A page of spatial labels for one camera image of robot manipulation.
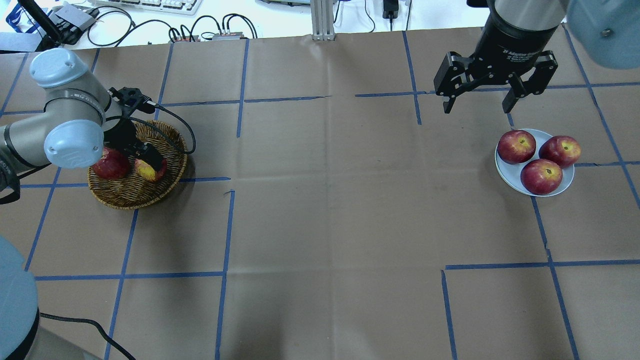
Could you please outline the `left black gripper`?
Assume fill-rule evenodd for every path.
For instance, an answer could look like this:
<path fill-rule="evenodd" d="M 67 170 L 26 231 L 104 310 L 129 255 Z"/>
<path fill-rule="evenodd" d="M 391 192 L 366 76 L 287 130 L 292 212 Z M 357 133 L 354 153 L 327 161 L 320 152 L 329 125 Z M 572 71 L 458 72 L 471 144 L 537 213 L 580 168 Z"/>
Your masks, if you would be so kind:
<path fill-rule="evenodd" d="M 156 171 L 160 170 L 164 157 L 153 144 L 138 139 L 134 121 L 121 116 L 112 116 L 107 120 L 115 123 L 103 133 L 103 145 L 128 156 L 135 156 L 135 159 L 145 161 Z"/>

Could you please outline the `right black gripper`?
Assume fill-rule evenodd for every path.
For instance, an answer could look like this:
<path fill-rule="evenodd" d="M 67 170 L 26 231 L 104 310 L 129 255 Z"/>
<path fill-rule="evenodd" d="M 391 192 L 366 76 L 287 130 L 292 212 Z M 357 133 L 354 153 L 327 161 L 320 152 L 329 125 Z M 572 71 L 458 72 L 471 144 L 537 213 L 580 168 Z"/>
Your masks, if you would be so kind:
<path fill-rule="evenodd" d="M 474 52 L 469 57 L 447 52 L 434 76 L 444 113 L 450 114 L 459 96 L 480 86 L 510 85 L 502 101 L 506 114 L 518 100 L 544 93 L 558 70 L 553 51 L 545 50 L 556 29 L 516 25 L 501 14 L 489 14 Z"/>

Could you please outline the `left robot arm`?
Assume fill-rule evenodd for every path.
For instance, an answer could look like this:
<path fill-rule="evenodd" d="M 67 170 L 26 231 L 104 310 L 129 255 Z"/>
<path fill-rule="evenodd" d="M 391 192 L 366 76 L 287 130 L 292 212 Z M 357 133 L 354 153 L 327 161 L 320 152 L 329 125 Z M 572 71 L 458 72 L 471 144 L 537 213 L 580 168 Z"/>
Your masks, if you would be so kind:
<path fill-rule="evenodd" d="M 103 147 L 163 168 L 162 155 L 141 142 L 131 114 L 153 112 L 138 89 L 105 89 L 73 51 L 52 48 L 30 64 L 32 79 L 45 90 L 41 114 L 1 128 L 3 205 L 21 197 L 22 177 L 49 165 L 65 169 L 96 164 Z M 96 356 L 41 326 L 34 275 L 22 253 L 1 239 L 1 358 L 3 360 L 94 360 Z"/>

